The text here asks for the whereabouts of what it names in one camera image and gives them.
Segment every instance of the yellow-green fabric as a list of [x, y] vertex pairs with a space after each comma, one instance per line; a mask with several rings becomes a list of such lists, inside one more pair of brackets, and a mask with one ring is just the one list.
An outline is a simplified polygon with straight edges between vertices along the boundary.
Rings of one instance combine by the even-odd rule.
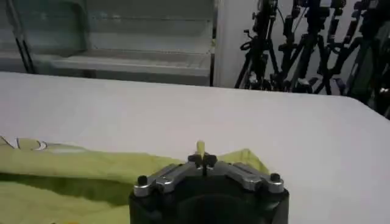
[[[198, 153], [205, 153], [204, 142], [196, 147]], [[248, 149], [218, 159], [250, 164], [268, 173]], [[127, 200], [137, 177], [182, 162], [33, 139], [14, 139], [12, 144], [0, 137], [0, 223], [130, 223]]]

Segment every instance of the black tripod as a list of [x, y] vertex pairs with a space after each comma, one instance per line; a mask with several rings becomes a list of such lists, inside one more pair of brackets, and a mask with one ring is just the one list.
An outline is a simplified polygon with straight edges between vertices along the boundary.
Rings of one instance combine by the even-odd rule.
[[374, 83], [375, 110], [390, 119], [390, 38], [385, 41], [380, 52]]
[[[245, 55], [245, 62], [236, 81], [235, 88], [238, 89], [244, 81], [245, 89], [265, 89], [271, 90], [271, 83], [265, 80], [265, 71], [268, 63], [268, 55], [264, 52], [269, 51], [272, 65], [275, 73], [278, 73], [278, 66], [271, 39], [272, 29], [276, 20], [277, 1], [267, 0], [262, 1], [259, 6], [259, 12], [253, 14], [255, 25], [253, 31], [256, 33], [254, 37], [249, 35], [249, 30], [244, 32], [250, 38], [249, 42], [244, 43], [240, 49], [248, 51]], [[256, 81], [250, 81], [252, 72], [256, 75]]]
[[329, 15], [329, 8], [321, 7], [320, 1], [311, 1], [308, 13], [306, 15], [308, 21], [308, 33], [302, 36], [301, 41], [294, 53], [299, 54], [300, 51], [302, 51], [297, 69], [295, 70], [291, 80], [290, 90], [294, 93], [313, 92], [311, 88], [313, 84], [306, 80], [306, 74], [311, 54], [313, 53], [316, 46], [319, 48], [321, 61], [327, 61], [326, 57], [328, 57], [328, 55], [325, 51], [324, 37], [319, 35], [319, 32], [325, 28], [324, 24]]
[[[363, 81], [366, 82], [366, 84], [363, 84], [364, 88], [367, 88], [367, 91], [365, 91], [364, 94], [360, 94], [360, 96], [358, 95], [354, 96], [353, 89], [356, 85], [357, 80], [365, 79], [365, 77], [361, 76], [360, 71], [362, 70], [363, 63], [369, 51], [372, 52], [373, 74], [376, 73], [376, 70], [378, 69], [377, 61], [378, 61], [378, 55], [380, 49], [380, 41], [376, 39], [376, 35], [380, 27], [384, 24], [386, 20], [383, 16], [383, 13], [377, 10], [379, 5], [375, 5], [373, 4], [373, 2], [377, 2], [377, 0], [362, 0], [360, 2], [357, 2], [354, 6], [355, 11], [352, 14], [354, 20], [352, 20], [352, 22], [350, 23], [344, 41], [342, 43], [334, 43], [332, 41], [329, 41], [330, 44], [325, 50], [326, 55], [325, 57], [321, 58], [321, 65], [318, 69], [319, 70], [318, 73], [323, 76], [322, 82], [314, 91], [314, 93], [316, 94], [320, 93], [321, 90], [325, 87], [327, 94], [331, 95], [332, 92], [330, 88], [330, 80], [333, 78], [334, 75], [341, 73], [342, 67], [346, 62], [346, 60], [349, 58], [351, 53], [360, 46], [360, 51], [355, 60], [355, 64], [353, 66], [347, 84], [345, 84], [340, 78], [334, 80], [339, 88], [341, 95], [352, 96], [363, 102], [367, 102], [367, 100], [369, 99], [370, 96], [369, 93], [372, 91], [372, 89], [370, 89], [369, 87], [369, 83], [371, 82], [370, 79], [373, 78], [373, 75], [370, 75], [366, 79], [366, 81]], [[364, 10], [366, 12], [364, 14], [363, 24], [360, 29], [360, 32], [362, 33], [363, 37], [355, 38], [352, 44], [349, 47], [346, 47], [347, 44], [350, 44], [351, 39], [353, 38], [356, 32], [357, 25], [360, 21], [362, 12]], [[331, 52], [338, 54], [338, 57], [335, 66], [332, 69], [328, 69], [327, 63]], [[317, 78], [311, 79], [311, 83], [316, 83], [316, 82], [317, 82]]]

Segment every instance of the shelving unit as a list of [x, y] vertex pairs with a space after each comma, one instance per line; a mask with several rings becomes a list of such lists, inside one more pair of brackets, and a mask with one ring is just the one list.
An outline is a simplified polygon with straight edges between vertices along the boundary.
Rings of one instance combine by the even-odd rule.
[[207, 77], [210, 55], [140, 51], [86, 51], [51, 61], [55, 68]]
[[214, 0], [13, 1], [38, 73], [210, 75]]

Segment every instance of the white table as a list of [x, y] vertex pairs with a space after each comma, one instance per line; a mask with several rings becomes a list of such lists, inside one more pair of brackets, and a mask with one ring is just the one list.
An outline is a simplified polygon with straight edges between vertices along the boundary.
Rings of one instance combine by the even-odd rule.
[[390, 122], [343, 97], [0, 73], [0, 135], [184, 159], [250, 148], [292, 224], [390, 223]]

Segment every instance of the white shelf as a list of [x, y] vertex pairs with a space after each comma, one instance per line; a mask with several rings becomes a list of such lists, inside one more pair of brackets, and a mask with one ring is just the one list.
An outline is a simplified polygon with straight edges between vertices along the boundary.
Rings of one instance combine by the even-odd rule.
[[55, 68], [208, 77], [210, 54], [93, 50], [52, 60]]
[[21, 57], [16, 49], [0, 49], [0, 60], [21, 61]]

